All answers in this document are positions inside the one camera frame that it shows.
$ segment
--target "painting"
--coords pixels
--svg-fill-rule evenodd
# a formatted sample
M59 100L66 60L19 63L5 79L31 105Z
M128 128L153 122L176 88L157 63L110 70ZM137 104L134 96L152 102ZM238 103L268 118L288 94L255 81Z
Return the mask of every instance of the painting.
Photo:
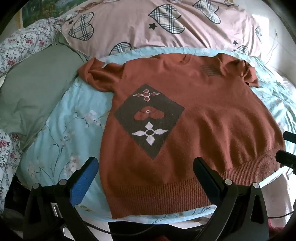
M22 8L23 26L26 28L39 19L59 17L86 0L29 0Z

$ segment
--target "green pillow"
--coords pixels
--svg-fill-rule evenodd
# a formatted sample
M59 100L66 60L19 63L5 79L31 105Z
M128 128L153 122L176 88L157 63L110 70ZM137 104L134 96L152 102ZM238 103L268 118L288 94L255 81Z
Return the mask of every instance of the green pillow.
M87 61L61 34L55 44L13 66L0 88L0 128L20 135L22 150L33 143Z

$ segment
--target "floral blanket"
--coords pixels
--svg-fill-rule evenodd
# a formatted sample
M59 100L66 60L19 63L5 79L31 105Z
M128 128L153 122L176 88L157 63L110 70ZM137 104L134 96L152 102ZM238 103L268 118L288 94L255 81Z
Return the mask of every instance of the floral blanket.
M0 77L16 63L48 47L65 21L75 15L76 13L65 17L40 19L6 38L0 43Z
M3 214L5 196L22 157L17 135L7 135L0 129L0 216Z

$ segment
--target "rust orange sweater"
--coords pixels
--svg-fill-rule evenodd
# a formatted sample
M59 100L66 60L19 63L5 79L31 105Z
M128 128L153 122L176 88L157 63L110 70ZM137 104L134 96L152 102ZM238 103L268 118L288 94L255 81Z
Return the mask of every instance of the rust orange sweater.
M241 185L279 168L275 153L284 140L249 88L258 81L247 62L172 53L103 64L94 58L78 72L97 90L114 92L100 153L113 218L208 205L192 168L199 156Z

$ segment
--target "ribbed hem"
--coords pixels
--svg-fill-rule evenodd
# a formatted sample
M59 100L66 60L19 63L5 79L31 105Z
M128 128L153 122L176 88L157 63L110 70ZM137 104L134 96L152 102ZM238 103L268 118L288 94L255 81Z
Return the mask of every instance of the ribbed hem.
M254 160L227 170L221 176L238 185L261 182L279 169L276 147ZM162 215L179 213L210 204L197 178L156 186L122 186L116 196L105 190L112 218L129 215Z

